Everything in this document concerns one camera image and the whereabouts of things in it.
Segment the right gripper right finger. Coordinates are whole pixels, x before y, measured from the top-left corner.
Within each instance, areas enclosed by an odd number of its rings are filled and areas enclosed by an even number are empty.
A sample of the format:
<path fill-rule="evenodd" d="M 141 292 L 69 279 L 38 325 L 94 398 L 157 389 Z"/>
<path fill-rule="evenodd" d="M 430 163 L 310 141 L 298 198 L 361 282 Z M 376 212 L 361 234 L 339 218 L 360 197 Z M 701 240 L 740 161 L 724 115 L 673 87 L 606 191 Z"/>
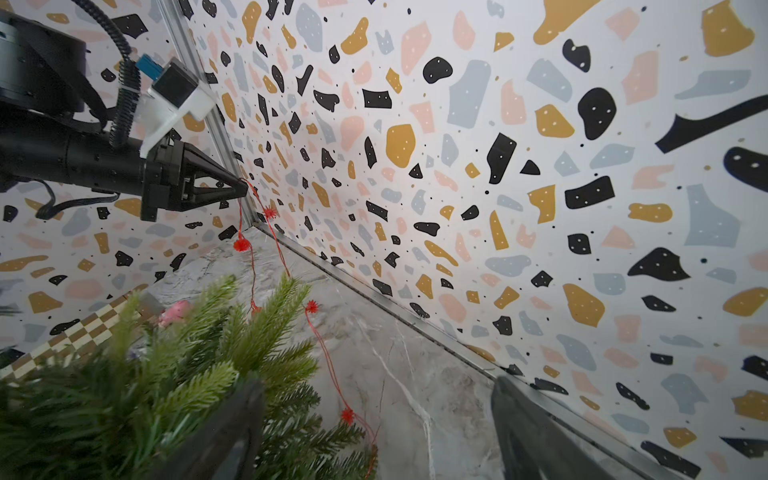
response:
<path fill-rule="evenodd" d="M 506 377 L 494 382 L 491 412 L 506 480 L 610 477 Z"/>

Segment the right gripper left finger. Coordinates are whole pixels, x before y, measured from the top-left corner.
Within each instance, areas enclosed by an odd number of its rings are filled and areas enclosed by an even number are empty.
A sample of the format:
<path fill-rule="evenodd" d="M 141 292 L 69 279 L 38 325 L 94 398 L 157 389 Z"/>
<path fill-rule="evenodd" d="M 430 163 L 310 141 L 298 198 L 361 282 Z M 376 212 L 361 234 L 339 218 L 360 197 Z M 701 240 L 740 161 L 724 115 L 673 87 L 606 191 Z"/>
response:
<path fill-rule="evenodd" d="M 149 477 L 250 479 L 263 441 L 265 408 L 263 383 L 248 380 Z"/>

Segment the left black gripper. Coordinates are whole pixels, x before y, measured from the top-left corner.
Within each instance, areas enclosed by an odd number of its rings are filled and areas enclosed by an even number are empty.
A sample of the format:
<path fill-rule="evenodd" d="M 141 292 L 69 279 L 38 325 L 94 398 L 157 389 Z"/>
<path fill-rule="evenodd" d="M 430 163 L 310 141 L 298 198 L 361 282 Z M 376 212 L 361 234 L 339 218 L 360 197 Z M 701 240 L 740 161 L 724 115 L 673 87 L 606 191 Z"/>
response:
<path fill-rule="evenodd" d="M 226 188 L 196 187 L 211 178 Z M 186 142 L 161 142 L 148 154 L 143 170 L 140 219 L 155 222 L 159 210 L 186 212 L 248 193 L 248 184 Z"/>

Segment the red string lights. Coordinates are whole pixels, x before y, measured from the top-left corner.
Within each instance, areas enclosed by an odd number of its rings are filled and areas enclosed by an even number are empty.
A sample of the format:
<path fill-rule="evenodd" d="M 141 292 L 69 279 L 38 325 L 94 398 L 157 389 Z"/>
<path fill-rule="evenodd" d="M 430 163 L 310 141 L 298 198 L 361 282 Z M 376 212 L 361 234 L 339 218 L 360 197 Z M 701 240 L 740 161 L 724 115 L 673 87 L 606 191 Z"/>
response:
<path fill-rule="evenodd" d="M 263 306 L 250 306 L 252 318 L 239 338 L 238 361 L 255 368 L 267 387 L 267 445 L 257 458 L 257 473 L 264 479 L 372 479 L 377 435 L 345 399 L 319 330 L 312 331 L 311 340 L 288 343 L 295 320 L 310 322 L 321 308 L 309 291 L 285 272 Z M 322 351 L 343 406 L 338 424 L 329 430 L 321 426 L 320 396 L 309 383 L 318 369 L 314 348 Z"/>

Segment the small green christmas tree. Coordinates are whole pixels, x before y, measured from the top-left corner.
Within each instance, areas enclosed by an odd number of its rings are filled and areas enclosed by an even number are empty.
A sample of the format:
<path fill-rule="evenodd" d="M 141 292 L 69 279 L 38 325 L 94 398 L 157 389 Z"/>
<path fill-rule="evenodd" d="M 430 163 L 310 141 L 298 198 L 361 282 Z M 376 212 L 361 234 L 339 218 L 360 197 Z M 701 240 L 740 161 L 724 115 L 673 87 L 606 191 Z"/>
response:
<path fill-rule="evenodd" d="M 112 339 L 84 358 L 63 356 L 1 384 L 5 479 L 140 479 L 170 458 L 252 378 L 238 359 L 252 314 L 233 277 L 209 286 L 182 321 L 143 321 L 131 298 Z"/>

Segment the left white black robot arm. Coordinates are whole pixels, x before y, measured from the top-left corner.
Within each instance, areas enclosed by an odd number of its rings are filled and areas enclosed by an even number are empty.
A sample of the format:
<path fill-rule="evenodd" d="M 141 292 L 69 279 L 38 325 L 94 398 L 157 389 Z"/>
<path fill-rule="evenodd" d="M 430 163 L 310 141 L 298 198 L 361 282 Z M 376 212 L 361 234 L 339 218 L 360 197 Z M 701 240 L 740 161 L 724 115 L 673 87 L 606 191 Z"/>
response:
<path fill-rule="evenodd" d="M 136 57 L 118 23 L 82 1 L 120 55 L 118 98 L 108 109 L 86 78 L 83 41 L 11 12 L 1 15 L 1 187 L 55 182 L 93 191 L 91 204 L 140 198 L 139 216 L 185 212 L 246 196 L 236 177 L 173 137 L 184 116 L 214 107 L 208 85 L 181 62 Z"/>

